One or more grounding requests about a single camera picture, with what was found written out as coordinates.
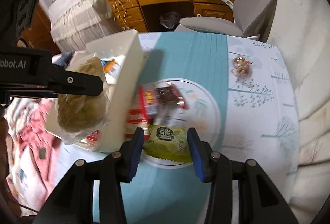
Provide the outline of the clear nut candy packet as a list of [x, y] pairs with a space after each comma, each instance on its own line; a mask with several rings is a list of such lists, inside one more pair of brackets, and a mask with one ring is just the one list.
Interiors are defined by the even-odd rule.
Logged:
[[252, 64], [253, 62], [247, 60], [242, 55], [237, 56], [232, 60], [233, 68], [232, 73], [238, 77], [248, 77], [252, 73]]

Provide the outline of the orange white snack packet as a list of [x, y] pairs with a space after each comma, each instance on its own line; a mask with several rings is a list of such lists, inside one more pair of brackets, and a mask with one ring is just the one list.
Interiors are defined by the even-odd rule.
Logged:
[[111, 60], [101, 60], [101, 63], [105, 74], [110, 75], [114, 79], [118, 78], [122, 67], [114, 58]]

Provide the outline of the lace covered cabinet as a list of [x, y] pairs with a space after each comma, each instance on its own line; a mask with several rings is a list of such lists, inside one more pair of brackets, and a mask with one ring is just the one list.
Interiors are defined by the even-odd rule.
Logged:
[[48, 14], [51, 38], [61, 52], [84, 50], [121, 31], [107, 0], [54, 0]]

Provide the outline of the brown wooden door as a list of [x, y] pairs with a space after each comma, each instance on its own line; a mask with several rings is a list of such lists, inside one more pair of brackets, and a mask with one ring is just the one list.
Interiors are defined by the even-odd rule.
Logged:
[[32, 49], [42, 49], [53, 55], [60, 53], [50, 34], [51, 24], [48, 16], [40, 4], [35, 9], [30, 28], [26, 29], [22, 38]]

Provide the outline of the white plastic storage bin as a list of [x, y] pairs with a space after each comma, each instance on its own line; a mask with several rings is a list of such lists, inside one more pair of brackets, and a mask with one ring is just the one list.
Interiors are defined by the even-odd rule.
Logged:
[[[96, 143], [88, 143], [85, 138], [73, 144], [90, 151], [113, 152], [118, 150], [125, 141], [125, 122], [136, 83], [143, 67], [144, 53], [140, 45], [138, 32], [135, 29], [131, 29], [88, 43], [85, 53], [80, 53], [73, 57], [72, 63], [67, 68], [68, 71], [75, 72], [74, 69], [94, 53], [98, 55], [100, 60], [111, 60], [114, 58], [122, 67], [117, 79], [105, 74], [111, 102], [110, 121], [106, 126], [99, 129], [100, 136]], [[61, 129], [57, 123], [56, 104], [57, 100], [54, 101], [49, 111], [45, 129], [61, 139], [59, 137]]]

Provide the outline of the white floral curtain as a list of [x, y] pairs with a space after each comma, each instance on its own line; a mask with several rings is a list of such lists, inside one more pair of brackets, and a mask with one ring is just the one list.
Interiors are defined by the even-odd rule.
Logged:
[[255, 159], [289, 204], [311, 223], [329, 196], [329, 4], [276, 0], [267, 41], [228, 38], [230, 60], [253, 62], [248, 77], [228, 73], [220, 150]]

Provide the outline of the dark blue clothing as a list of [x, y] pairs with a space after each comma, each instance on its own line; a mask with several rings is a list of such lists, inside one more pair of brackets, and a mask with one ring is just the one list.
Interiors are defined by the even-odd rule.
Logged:
[[75, 53], [74, 51], [70, 51], [70, 52], [65, 52], [65, 53], [61, 54], [61, 56], [57, 60], [54, 61], [54, 64], [66, 69], [70, 64], [70, 62], [74, 56], [74, 53]]

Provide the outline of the wooden desk with drawers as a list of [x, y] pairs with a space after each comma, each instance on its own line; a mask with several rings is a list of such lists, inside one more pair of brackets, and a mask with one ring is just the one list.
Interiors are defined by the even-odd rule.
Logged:
[[233, 12], [220, 0], [107, 0], [123, 30], [160, 32], [160, 16], [178, 12], [185, 17], [216, 17], [233, 21]]

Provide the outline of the red small snack packet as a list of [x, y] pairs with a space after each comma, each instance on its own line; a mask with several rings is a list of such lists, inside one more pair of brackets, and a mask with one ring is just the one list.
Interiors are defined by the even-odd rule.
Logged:
[[86, 141], [88, 143], [96, 143], [98, 141], [99, 136], [99, 130], [96, 130], [86, 137]]

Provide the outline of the red white cookies packet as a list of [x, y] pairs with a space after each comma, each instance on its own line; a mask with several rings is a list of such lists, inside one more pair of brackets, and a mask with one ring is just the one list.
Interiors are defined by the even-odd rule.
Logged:
[[135, 130], [137, 128], [142, 128], [144, 131], [144, 139], [149, 140], [151, 134], [148, 127], [149, 124], [145, 119], [142, 110], [140, 108], [131, 108], [126, 119], [125, 137], [127, 139], [131, 139], [135, 133]]

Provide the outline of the pink bedding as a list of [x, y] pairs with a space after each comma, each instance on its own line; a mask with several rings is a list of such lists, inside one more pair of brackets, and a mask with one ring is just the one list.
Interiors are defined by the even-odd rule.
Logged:
[[36, 215], [55, 187], [61, 140], [45, 129], [52, 99], [16, 98], [5, 109], [6, 199], [18, 217]]

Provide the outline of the teal and white tablecloth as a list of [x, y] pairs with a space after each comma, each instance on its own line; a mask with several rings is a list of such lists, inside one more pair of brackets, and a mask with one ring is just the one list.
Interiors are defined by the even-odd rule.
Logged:
[[[196, 32], [139, 35], [147, 63], [138, 83], [170, 80], [188, 103], [187, 110], [170, 113], [166, 125], [195, 128], [219, 152], [233, 68], [229, 37]], [[210, 187], [201, 183], [191, 164], [142, 155], [136, 176], [123, 184], [122, 192], [128, 223], [203, 223]]]

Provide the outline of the yellow cracker bag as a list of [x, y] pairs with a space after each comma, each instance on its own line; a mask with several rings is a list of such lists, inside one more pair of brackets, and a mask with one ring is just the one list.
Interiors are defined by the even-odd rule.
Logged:
[[74, 71], [101, 79], [102, 91], [96, 96], [59, 94], [56, 104], [57, 123], [61, 129], [59, 137], [67, 145], [85, 139], [110, 121], [109, 86], [98, 55], [92, 54]]

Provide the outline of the red brownie snack packet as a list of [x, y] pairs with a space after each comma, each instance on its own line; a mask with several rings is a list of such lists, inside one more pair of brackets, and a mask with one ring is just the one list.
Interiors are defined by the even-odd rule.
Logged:
[[147, 122], [152, 122], [161, 110], [180, 107], [188, 109], [186, 100], [178, 87], [171, 81], [165, 81], [165, 86], [156, 83], [138, 87], [138, 100], [143, 117]]

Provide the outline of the green snack packet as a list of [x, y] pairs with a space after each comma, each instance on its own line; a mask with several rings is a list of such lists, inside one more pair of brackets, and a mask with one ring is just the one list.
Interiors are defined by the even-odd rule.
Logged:
[[185, 128], [150, 125], [148, 131], [149, 140], [143, 146], [147, 155], [174, 162], [192, 162]]

